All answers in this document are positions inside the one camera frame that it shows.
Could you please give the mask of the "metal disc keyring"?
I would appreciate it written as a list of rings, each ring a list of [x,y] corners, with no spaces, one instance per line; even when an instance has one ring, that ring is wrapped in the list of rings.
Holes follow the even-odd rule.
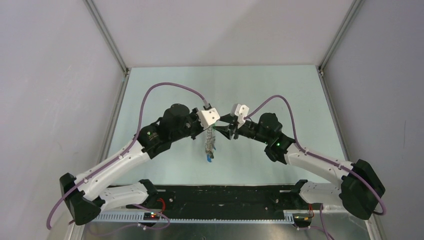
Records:
[[[206,130],[206,141],[204,149],[206,156],[213,155],[214,159],[214,153],[216,151],[216,135],[215,130],[212,126]]]

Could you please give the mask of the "blue key tag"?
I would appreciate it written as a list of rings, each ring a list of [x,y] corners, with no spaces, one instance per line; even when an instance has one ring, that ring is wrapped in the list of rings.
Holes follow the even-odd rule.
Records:
[[[206,155],[206,158],[207,158],[207,161],[208,161],[209,163],[211,163],[211,162],[212,162],[212,159],[214,158],[214,156],[213,156],[213,155],[210,155],[210,154],[207,154],[207,155]]]

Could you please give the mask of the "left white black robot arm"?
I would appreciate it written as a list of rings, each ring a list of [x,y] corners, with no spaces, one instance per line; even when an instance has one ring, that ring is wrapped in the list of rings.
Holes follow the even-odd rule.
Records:
[[[77,176],[64,174],[59,182],[74,223],[85,225],[101,212],[123,206],[156,206],[157,190],[148,179],[119,187],[110,187],[110,184],[129,170],[169,150],[172,143],[188,137],[195,139],[219,119],[218,111],[212,107],[189,110],[183,104],[173,104],[156,122],[141,128],[120,152]]]

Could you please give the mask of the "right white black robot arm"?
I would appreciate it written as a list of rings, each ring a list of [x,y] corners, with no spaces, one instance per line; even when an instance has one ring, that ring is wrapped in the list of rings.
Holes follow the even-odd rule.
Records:
[[[320,156],[299,147],[295,139],[282,132],[276,114],[264,113],[258,122],[237,123],[237,116],[227,114],[220,119],[226,126],[214,129],[227,139],[242,136],[265,144],[264,152],[272,162],[299,167],[335,185],[340,191],[341,205],[353,216],[369,220],[376,213],[386,189],[369,162],[357,162]]]

